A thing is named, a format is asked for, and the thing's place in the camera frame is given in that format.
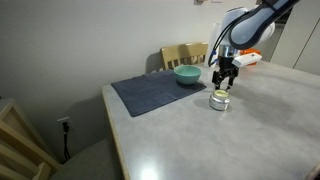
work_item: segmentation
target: gray table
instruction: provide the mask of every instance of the gray table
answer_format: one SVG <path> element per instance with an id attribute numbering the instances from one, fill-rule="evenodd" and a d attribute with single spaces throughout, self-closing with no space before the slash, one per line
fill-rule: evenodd
<path id="1" fill-rule="evenodd" d="M 124 175 L 133 180 L 303 179 L 320 160 L 320 77 L 267 62 L 243 67 L 225 112 L 207 88 L 132 118 L 102 88 Z"/>

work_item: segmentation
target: bowl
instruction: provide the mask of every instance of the bowl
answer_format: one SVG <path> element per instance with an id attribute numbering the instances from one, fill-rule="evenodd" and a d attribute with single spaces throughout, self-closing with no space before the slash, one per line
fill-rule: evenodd
<path id="1" fill-rule="evenodd" d="M 191 85 L 198 81 L 201 70 L 195 66 L 180 65 L 174 68 L 174 74 L 179 83 Z"/>

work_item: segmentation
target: towel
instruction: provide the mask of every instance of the towel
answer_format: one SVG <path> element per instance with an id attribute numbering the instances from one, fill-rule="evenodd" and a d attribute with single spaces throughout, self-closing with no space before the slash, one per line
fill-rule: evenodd
<path id="1" fill-rule="evenodd" d="M 201 83 L 183 85 L 173 70 L 144 74 L 111 84 L 132 117 L 139 116 L 206 88 Z"/>

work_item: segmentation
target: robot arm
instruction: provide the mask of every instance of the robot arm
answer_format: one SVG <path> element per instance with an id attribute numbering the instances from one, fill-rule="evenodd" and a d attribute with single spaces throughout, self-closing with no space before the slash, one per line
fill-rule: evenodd
<path id="1" fill-rule="evenodd" d="M 220 84 L 226 77 L 229 77 L 227 90 L 231 88 L 239 73 L 239 66 L 232 63 L 238 56 L 239 50 L 248 49 L 268 39 L 275 29 L 274 21 L 298 1 L 262 0 L 262 3 L 253 10 L 235 8 L 226 13 L 222 22 L 222 33 L 225 34 L 220 36 L 220 45 L 216 43 L 216 46 L 219 45 L 218 60 L 220 67 L 220 70 L 215 71 L 212 77 L 216 89 L 220 89 Z M 212 55 L 209 58 L 209 65 L 212 64 L 211 58 Z"/>

